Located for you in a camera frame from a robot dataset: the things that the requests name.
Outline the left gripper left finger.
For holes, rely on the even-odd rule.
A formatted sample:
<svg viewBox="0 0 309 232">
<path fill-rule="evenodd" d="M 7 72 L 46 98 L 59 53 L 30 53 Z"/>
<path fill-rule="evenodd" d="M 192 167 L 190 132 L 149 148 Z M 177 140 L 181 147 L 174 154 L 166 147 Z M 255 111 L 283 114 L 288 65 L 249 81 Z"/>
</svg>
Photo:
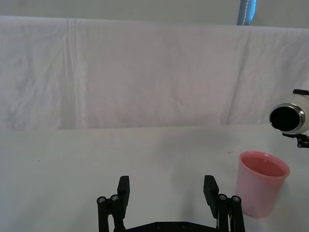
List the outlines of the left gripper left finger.
<svg viewBox="0 0 309 232">
<path fill-rule="evenodd" d="M 129 176 L 121 176 L 116 194 L 112 195 L 110 198 L 104 196 L 97 198 L 99 232 L 109 232 L 109 215 L 113 217 L 115 232 L 126 231 L 123 219 L 126 215 L 129 194 Z"/>
</svg>

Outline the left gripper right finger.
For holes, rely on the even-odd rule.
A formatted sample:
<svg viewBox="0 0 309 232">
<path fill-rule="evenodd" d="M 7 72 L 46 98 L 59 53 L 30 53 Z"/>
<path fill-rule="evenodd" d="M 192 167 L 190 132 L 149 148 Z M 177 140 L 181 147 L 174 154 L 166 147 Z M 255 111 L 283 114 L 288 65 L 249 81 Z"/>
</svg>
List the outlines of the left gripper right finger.
<svg viewBox="0 0 309 232">
<path fill-rule="evenodd" d="M 219 232 L 245 232 L 241 198 L 227 197 L 219 193 L 218 185 L 212 175 L 204 177 L 203 192 Z"/>
</svg>

